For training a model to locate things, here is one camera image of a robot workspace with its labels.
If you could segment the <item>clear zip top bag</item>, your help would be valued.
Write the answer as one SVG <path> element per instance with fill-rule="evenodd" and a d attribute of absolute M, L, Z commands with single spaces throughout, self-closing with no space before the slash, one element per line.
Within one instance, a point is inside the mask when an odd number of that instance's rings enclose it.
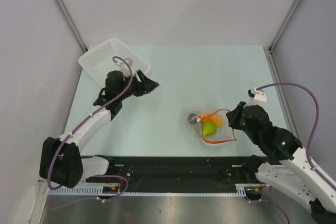
<path fill-rule="evenodd" d="M 180 126 L 184 133 L 209 146 L 237 141 L 235 130 L 229 126 L 227 108 L 190 107 L 180 112 Z"/>

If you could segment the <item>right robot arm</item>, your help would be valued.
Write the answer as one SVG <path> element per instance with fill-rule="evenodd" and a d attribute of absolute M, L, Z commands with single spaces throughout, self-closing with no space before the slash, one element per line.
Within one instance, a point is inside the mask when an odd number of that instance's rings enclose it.
<path fill-rule="evenodd" d="M 226 114 L 229 127 L 243 131 L 272 161 L 295 177 L 277 170 L 256 155 L 242 165 L 243 179 L 267 183 L 301 204 L 316 223 L 335 223 L 335 181 L 310 161 L 302 143 L 288 130 L 274 126 L 258 104 L 241 102 Z"/>

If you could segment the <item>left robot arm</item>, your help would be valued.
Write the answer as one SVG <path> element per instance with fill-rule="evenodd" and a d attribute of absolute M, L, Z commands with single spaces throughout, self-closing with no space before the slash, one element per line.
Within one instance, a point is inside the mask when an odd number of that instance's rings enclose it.
<path fill-rule="evenodd" d="M 141 70 L 126 76 L 119 70 L 107 74 L 105 86 L 93 103 L 92 110 L 73 130 L 58 138 L 48 137 L 43 142 L 39 175 L 48 181 L 51 190 L 55 187 L 75 187 L 84 174 L 81 151 L 88 142 L 122 109 L 123 100 L 141 97 L 159 87 Z"/>

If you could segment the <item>orange fake peach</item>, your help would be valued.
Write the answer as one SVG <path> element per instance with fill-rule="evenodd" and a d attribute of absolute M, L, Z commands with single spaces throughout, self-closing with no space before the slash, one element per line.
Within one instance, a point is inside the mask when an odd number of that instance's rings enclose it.
<path fill-rule="evenodd" d="M 221 127 L 223 125 L 224 119 L 220 114 L 208 114 L 201 116 L 202 121 L 211 121 L 216 127 Z"/>

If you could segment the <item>light green fake pear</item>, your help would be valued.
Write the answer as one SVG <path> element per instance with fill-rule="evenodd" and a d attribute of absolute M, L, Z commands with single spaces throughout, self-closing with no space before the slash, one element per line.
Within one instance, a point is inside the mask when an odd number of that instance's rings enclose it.
<path fill-rule="evenodd" d="M 202 122 L 202 136 L 208 137 L 216 134 L 217 127 L 216 125 L 211 121 L 203 121 Z"/>

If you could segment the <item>dark purple fake fruit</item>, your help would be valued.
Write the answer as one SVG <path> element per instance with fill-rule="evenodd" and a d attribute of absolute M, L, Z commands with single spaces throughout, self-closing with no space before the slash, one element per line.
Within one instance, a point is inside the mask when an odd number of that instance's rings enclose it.
<path fill-rule="evenodd" d="M 190 125 L 195 125 L 195 124 L 198 124 L 200 122 L 200 117 L 199 115 L 195 114 L 195 113 L 190 113 L 188 116 L 187 116 L 187 121 Z"/>

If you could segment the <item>white plastic basket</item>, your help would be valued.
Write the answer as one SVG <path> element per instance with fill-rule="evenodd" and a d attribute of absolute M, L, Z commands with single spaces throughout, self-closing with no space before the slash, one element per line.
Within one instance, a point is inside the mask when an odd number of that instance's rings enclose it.
<path fill-rule="evenodd" d="M 141 70 L 147 77 L 151 76 L 150 65 L 140 57 L 131 47 L 118 38 L 110 38 L 96 46 L 90 46 L 88 51 L 83 54 L 78 62 L 91 78 L 100 86 L 105 87 L 105 80 L 110 71 L 119 70 L 117 62 L 113 57 L 122 59 L 131 58 L 133 65 L 132 72 Z"/>

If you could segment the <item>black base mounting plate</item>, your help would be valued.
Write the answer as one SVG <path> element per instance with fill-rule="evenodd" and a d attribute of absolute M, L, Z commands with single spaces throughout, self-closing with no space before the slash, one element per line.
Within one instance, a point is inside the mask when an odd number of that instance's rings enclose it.
<path fill-rule="evenodd" d="M 257 166 L 276 162 L 267 157 L 130 157 L 109 156 L 106 178 L 90 177 L 88 183 L 118 183 L 129 193 L 214 194 L 232 193 L 237 184 L 260 184 Z"/>

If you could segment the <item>right aluminium corner post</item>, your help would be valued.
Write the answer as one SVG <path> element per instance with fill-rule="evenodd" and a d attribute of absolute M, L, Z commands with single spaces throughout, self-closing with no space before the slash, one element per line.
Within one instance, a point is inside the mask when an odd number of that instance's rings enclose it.
<path fill-rule="evenodd" d="M 289 26 L 291 20 L 293 19 L 294 15 L 298 11 L 301 3 L 303 0 L 293 0 L 288 12 L 285 15 L 283 22 L 281 23 L 279 29 L 277 30 L 273 40 L 271 41 L 270 45 L 268 46 L 268 50 L 272 53 L 275 48 L 277 47 L 280 39 L 282 38 L 283 34 L 285 33 L 287 27 Z"/>

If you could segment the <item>aluminium corner post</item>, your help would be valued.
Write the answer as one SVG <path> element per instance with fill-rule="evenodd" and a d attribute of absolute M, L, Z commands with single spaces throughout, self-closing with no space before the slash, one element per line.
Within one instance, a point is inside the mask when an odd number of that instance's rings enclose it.
<path fill-rule="evenodd" d="M 287 27 L 289 26 L 291 20 L 293 19 L 294 15 L 298 11 L 301 3 L 303 0 L 293 0 L 288 12 L 285 15 L 283 22 L 281 23 L 279 29 L 277 30 L 273 40 L 271 41 L 270 45 L 268 46 L 268 50 L 272 53 L 275 48 L 277 47 L 280 39 L 282 38 L 283 34 L 285 33 Z"/>
<path fill-rule="evenodd" d="M 62 18 L 64 19 L 70 33 L 72 34 L 73 38 L 75 39 L 75 42 L 80 47 L 81 51 L 83 53 L 87 52 L 88 48 L 86 47 L 84 40 L 82 39 L 82 36 L 80 35 L 76 24 L 67 8 L 67 6 L 64 3 L 64 0 L 53 0 L 57 9 L 59 10 Z"/>

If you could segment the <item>left aluminium corner post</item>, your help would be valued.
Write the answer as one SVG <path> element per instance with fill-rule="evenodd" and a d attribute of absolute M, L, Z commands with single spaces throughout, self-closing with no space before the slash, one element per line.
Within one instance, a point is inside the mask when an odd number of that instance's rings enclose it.
<path fill-rule="evenodd" d="M 80 47 L 81 51 L 83 53 L 87 52 L 88 48 L 86 47 L 84 40 L 82 39 L 82 36 L 80 35 L 76 24 L 67 8 L 67 6 L 64 3 L 64 0 L 53 0 L 57 9 L 59 10 L 62 18 L 64 19 L 70 33 L 72 34 L 73 38 L 75 39 L 75 42 Z"/>

